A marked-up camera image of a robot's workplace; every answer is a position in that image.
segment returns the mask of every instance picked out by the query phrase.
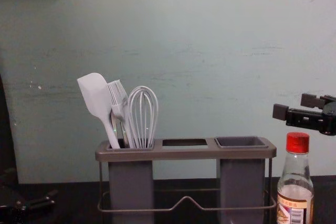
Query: dark countertop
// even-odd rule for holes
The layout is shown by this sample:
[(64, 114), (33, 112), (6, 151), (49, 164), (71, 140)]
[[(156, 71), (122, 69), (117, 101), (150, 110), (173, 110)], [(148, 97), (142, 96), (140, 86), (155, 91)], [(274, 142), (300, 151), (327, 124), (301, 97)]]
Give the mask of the dark countertop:
[[(321, 176), (312, 178), (314, 183), (314, 224), (336, 222), (336, 176)], [(273, 178), (272, 194), (276, 196), (278, 179)], [(190, 195), (204, 207), (216, 205), (216, 191), (188, 191), (166, 192), (170, 188), (215, 188), (215, 179), (183, 179), (183, 180), (156, 180), (155, 203), (156, 207), (172, 207), (182, 196)], [(97, 210), (99, 184), (93, 183), (65, 183), (65, 184), (37, 184), (19, 185), (19, 192), (26, 199), (44, 196), (49, 191), (59, 191), (54, 210), (43, 216), (37, 216), (31, 224), (71, 224), (71, 223), (102, 223), (101, 214)], [(187, 224), (187, 223), (217, 223), (215, 212), (201, 212), (189, 202), (182, 203), (171, 213), (156, 214), (156, 223), (160, 224)], [(272, 213), (272, 222), (276, 224), (275, 211)]]

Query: white whisk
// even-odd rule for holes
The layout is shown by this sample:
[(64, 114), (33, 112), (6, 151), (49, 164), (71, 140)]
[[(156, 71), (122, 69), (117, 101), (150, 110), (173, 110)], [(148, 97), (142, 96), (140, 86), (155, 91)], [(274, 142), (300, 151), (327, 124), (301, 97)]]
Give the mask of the white whisk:
[(136, 87), (129, 95), (128, 110), (135, 145), (137, 148), (151, 148), (159, 113), (155, 93), (145, 86)]

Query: gray utensil holder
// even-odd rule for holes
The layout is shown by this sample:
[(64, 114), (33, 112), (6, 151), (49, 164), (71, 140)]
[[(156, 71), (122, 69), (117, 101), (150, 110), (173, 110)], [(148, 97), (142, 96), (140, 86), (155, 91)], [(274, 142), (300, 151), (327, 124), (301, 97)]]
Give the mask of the gray utensil holder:
[[(218, 137), (220, 148), (266, 148), (258, 137)], [(220, 207), (252, 207), (264, 205), (265, 159), (218, 159)], [(222, 211), (220, 224), (261, 224), (262, 210)]]
[[(152, 209), (152, 161), (109, 163), (111, 207), (121, 209)], [(113, 214), (114, 224), (152, 224), (154, 213)]]
[[(220, 224), (262, 224), (265, 210), (276, 207), (268, 195), (264, 204), (265, 159), (269, 159), (271, 178), (275, 146), (262, 137), (217, 137), (205, 139), (155, 140), (152, 149), (111, 149), (103, 142), (96, 150), (100, 167), (100, 201), (102, 213), (112, 213), (114, 224), (154, 224), (154, 212), (169, 212), (189, 200), (202, 211), (218, 211)], [(153, 160), (217, 159), (218, 205), (200, 206), (190, 196), (184, 196), (169, 209), (154, 208), (152, 175)], [(112, 209), (104, 209), (101, 163), (109, 166)], [(269, 179), (268, 191), (271, 191)]]

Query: glass bottle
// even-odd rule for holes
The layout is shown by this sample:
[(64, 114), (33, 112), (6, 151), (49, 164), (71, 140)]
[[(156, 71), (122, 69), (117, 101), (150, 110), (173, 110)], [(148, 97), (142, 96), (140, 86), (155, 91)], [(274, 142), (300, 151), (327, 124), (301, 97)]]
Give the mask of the glass bottle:
[(287, 134), (286, 161), (278, 183), (278, 224), (312, 224), (313, 184), (310, 179), (309, 135)]

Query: spatula handle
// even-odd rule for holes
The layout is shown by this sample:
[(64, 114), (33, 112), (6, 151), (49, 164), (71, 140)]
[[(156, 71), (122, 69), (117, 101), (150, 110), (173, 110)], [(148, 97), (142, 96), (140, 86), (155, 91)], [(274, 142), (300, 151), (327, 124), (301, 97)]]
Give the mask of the spatula handle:
[(107, 137), (109, 138), (112, 149), (120, 149), (118, 139), (112, 129), (112, 125), (109, 121), (103, 122)]

